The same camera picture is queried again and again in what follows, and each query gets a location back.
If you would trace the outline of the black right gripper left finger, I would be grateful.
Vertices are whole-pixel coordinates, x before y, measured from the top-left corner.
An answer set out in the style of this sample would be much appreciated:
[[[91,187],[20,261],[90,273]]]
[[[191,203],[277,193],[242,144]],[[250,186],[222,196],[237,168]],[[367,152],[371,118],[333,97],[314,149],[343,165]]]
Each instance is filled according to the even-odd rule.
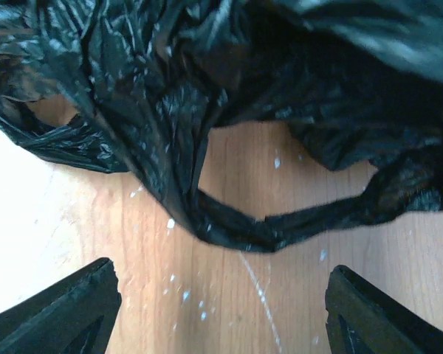
[[[102,257],[0,313],[0,353],[104,353],[122,297]]]

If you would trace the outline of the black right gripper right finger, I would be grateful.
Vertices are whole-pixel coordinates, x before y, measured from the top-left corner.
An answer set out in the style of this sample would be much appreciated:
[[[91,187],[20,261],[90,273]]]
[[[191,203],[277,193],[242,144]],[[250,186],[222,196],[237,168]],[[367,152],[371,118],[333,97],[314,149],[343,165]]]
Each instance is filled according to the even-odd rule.
[[[443,353],[443,331],[345,265],[330,273],[325,305],[332,353]]]

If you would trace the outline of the black plastic trash bag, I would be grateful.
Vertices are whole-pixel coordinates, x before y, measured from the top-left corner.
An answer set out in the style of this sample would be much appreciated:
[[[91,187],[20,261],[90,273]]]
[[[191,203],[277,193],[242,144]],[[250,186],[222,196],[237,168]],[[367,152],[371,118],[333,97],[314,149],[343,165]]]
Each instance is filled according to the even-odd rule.
[[[199,189],[214,128],[284,121],[360,195],[262,221]],[[0,1],[0,129],[132,172],[200,240],[274,252],[443,211],[443,1]]]

